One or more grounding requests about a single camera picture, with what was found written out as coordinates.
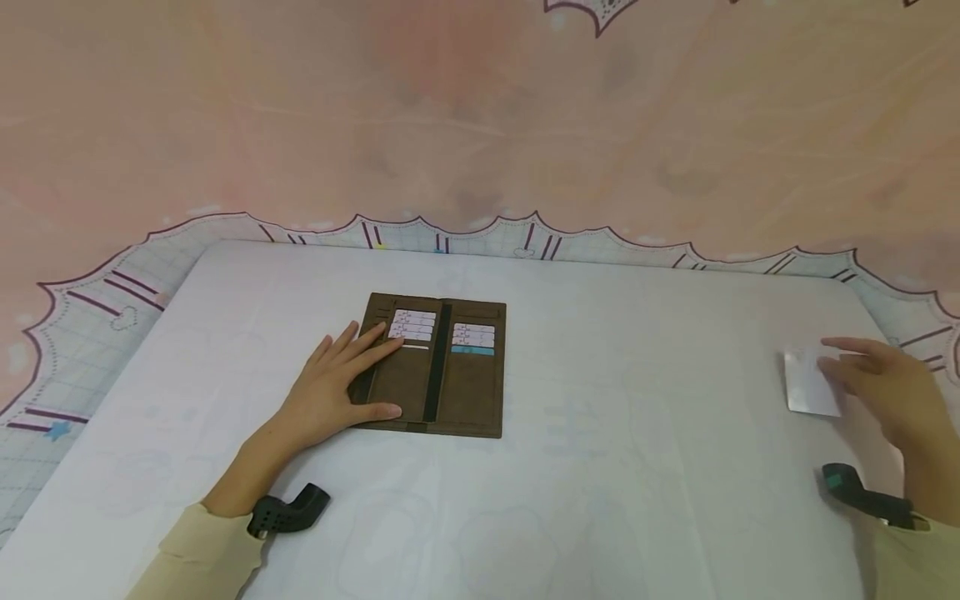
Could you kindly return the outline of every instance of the table surface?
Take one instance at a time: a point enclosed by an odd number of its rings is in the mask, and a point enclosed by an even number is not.
[[[506,302],[503,438],[350,430],[302,455],[274,493],[333,501],[245,598],[862,597],[816,473],[895,492],[900,467],[855,402],[790,413],[780,361],[882,339],[846,286],[254,242],[201,258],[0,553],[4,597],[122,597],[373,291]]]

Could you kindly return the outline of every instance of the blue star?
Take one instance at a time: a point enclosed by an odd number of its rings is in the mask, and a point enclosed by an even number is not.
[[[55,421],[54,424],[50,425],[50,431],[43,434],[44,438],[50,438],[54,442],[60,437],[65,436],[70,433],[70,423],[65,420]]]

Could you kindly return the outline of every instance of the black wrist device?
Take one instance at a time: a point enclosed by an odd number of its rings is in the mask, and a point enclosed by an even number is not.
[[[901,529],[915,529],[913,503],[887,493],[864,490],[856,469],[843,463],[823,465],[824,481],[831,496],[847,506]]]
[[[312,527],[330,503],[330,495],[312,483],[308,483],[290,504],[283,500],[264,496],[253,506],[253,518],[247,531],[263,540],[267,534],[287,534]]]

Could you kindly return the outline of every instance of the open wallet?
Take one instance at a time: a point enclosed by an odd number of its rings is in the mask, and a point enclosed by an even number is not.
[[[350,401],[392,402],[403,416],[358,427],[501,437],[506,304],[371,294],[360,331],[381,322],[377,343],[403,346],[353,381]]]

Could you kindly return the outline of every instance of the beige sleeve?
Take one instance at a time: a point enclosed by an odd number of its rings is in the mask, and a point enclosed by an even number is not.
[[[263,540],[247,533],[250,519],[187,507],[127,600],[234,600],[260,566]]]
[[[960,529],[916,517],[928,531],[877,522],[876,600],[960,598]]]

